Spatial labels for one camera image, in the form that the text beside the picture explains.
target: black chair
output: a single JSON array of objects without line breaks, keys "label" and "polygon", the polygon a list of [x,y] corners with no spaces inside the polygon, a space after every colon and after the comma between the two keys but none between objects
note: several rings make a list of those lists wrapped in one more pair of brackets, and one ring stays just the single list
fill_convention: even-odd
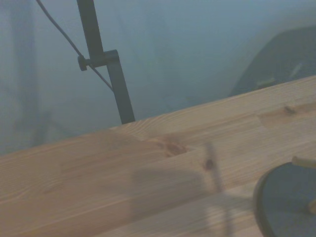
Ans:
[{"label": "black chair", "polygon": [[283,32],[257,54],[230,96],[316,75],[316,26]]}]

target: blue wall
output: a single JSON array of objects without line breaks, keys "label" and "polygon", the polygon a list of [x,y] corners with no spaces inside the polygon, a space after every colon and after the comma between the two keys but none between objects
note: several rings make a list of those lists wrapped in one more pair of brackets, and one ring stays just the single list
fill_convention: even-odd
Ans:
[{"label": "blue wall", "polygon": [[[76,0],[42,0],[88,56]],[[259,50],[316,23],[314,0],[95,0],[137,119],[227,97]],[[0,154],[120,124],[112,92],[34,0],[0,0]],[[99,71],[108,78],[106,67]]]}]

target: black metal pole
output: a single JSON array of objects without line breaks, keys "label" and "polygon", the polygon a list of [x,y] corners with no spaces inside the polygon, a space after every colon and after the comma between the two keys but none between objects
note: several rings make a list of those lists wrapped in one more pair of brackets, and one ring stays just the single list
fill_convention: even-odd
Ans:
[{"label": "black metal pole", "polygon": [[107,66],[118,112],[122,124],[135,121],[133,108],[128,95],[128,90],[119,61],[117,50],[103,51],[100,30],[93,0],[77,0],[82,21],[84,36],[87,42],[90,59],[78,58],[82,71],[86,70],[86,64],[94,67]]}]

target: wood grain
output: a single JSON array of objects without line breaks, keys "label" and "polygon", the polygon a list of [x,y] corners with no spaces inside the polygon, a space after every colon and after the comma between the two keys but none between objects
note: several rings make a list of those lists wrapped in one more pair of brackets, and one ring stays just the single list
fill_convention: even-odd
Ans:
[{"label": "wood grain", "polygon": [[299,158],[297,156],[294,156],[292,158],[292,164],[299,165],[301,167],[316,169],[316,159],[305,159],[305,158]]},{"label": "wood grain", "polygon": [[316,154],[316,77],[0,158],[0,237],[261,237],[252,192]]}]

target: wood knot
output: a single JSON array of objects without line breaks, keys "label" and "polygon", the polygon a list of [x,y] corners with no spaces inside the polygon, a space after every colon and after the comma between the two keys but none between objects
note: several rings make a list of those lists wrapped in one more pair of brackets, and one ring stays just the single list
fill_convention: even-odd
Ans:
[{"label": "wood knot", "polygon": [[284,111],[288,114],[288,115],[294,115],[296,114],[296,111],[290,107],[290,106],[284,106]]},{"label": "wood knot", "polygon": [[211,159],[206,160],[204,164],[204,169],[210,171],[214,167],[214,162]]},{"label": "wood knot", "polygon": [[183,145],[177,143],[166,143],[165,144],[165,154],[167,157],[177,156],[188,152],[187,148]]},{"label": "wood knot", "polygon": [[176,138],[174,137],[160,137],[152,139],[160,149],[164,151],[164,155],[166,157],[173,157],[189,151],[189,149],[182,145]]}]

